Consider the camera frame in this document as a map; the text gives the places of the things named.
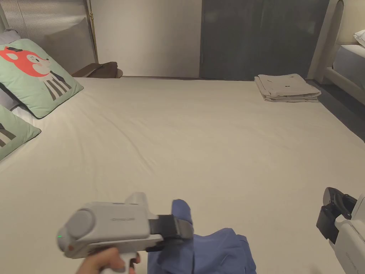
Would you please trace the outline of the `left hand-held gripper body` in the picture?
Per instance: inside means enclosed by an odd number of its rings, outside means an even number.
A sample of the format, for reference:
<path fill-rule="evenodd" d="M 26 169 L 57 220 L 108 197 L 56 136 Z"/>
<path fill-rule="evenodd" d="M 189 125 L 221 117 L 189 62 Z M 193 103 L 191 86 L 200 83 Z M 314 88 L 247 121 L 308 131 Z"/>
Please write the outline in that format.
<path fill-rule="evenodd" d="M 184 242 L 184 221 L 176 216 L 150 212 L 147 196 L 135 192 L 124 202 L 90 202 L 67 220 L 58 231 L 57 244 L 70 259 L 86 258 L 117 248 L 125 265 L 109 266 L 102 274 L 129 274 L 138 252 L 156 252 Z"/>

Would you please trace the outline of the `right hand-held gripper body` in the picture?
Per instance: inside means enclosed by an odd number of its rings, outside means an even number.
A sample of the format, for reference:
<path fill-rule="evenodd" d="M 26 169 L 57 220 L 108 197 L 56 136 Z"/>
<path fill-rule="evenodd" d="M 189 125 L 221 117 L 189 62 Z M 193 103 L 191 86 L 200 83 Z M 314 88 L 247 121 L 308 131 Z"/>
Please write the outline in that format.
<path fill-rule="evenodd" d="M 336 188 L 323 194 L 316 227 L 329 241 L 346 274 L 365 272 L 365 195 L 354 198 Z"/>

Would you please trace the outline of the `person's left hand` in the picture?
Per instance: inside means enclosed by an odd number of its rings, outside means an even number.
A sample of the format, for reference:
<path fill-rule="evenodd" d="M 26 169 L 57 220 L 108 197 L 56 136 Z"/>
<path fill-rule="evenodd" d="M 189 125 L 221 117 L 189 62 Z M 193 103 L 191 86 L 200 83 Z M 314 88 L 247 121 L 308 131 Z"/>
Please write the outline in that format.
<path fill-rule="evenodd" d="M 103 269 L 126 270 L 126 263 L 120 258 L 119 250 L 112 247 L 85 258 L 77 274 L 100 274 Z"/>

